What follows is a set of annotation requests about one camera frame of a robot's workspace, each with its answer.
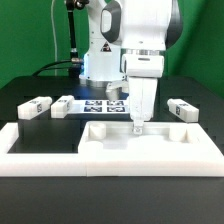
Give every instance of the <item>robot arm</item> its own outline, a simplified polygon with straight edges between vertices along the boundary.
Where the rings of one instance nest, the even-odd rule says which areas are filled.
[[[181,26],[179,18],[177,0],[112,0],[102,12],[102,34],[109,42],[119,38],[125,52],[121,70],[128,80],[135,134],[142,134],[144,121],[153,117],[166,43],[172,45],[179,38],[181,32],[176,36],[173,33],[176,26]]]

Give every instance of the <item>table surface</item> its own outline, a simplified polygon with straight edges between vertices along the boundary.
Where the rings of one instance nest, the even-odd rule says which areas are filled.
[[[75,79],[18,77],[0,90],[0,128],[6,122],[19,122],[20,131],[29,130],[33,146],[36,130],[48,128],[49,135],[57,130],[57,136],[64,139],[60,144],[66,145],[68,152],[75,152],[87,121],[130,120],[128,115],[69,115],[57,120],[46,112],[31,121],[18,121],[17,106],[21,103],[37,96],[51,96],[56,101],[62,95],[106,99],[104,89],[80,86]],[[191,78],[163,77],[158,83],[153,121],[181,122],[168,111],[170,98],[181,98],[199,108],[199,124],[223,152],[224,100]],[[71,140],[73,132],[76,137]],[[59,140],[54,141],[58,152]],[[48,152],[46,146],[42,147],[44,152]],[[11,153],[37,150],[17,147]],[[0,198],[1,223],[224,222],[223,178],[10,177],[0,179]]]

